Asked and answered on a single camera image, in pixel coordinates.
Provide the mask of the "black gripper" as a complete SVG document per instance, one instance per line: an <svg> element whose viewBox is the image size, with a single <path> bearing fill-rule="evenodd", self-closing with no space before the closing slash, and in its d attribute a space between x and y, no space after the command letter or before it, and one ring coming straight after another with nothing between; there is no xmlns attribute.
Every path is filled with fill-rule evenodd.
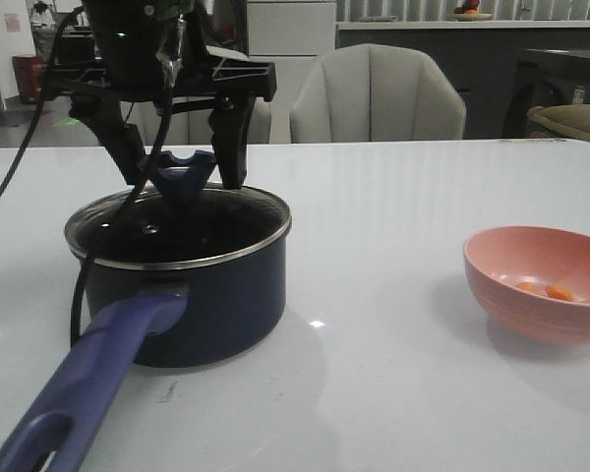
<svg viewBox="0 0 590 472"><path fill-rule="evenodd" d="M208 123L222 185L243 186L256 100L270 102L276 92L273 64L189 44L170 55L157 44L113 43L99 52L96 59L48 64L40 100L68 98L69 116L95 135L128 185L138 182L146 152L123 107L144 105L159 117L212 110Z"/></svg>

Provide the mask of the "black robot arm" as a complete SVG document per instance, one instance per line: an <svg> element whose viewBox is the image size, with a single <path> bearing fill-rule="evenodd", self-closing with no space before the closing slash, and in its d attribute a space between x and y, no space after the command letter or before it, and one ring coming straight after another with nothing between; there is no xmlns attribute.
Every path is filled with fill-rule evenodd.
<svg viewBox="0 0 590 472"><path fill-rule="evenodd" d="M100 56L54 67L49 92L70 95L71 117L95 134L125 181L136 183L146 154L121 105L151 103L164 118L208 111L221 182L240 188L253 109L276 92L274 65L209 52L193 1L86 1L83 9Z"/></svg>

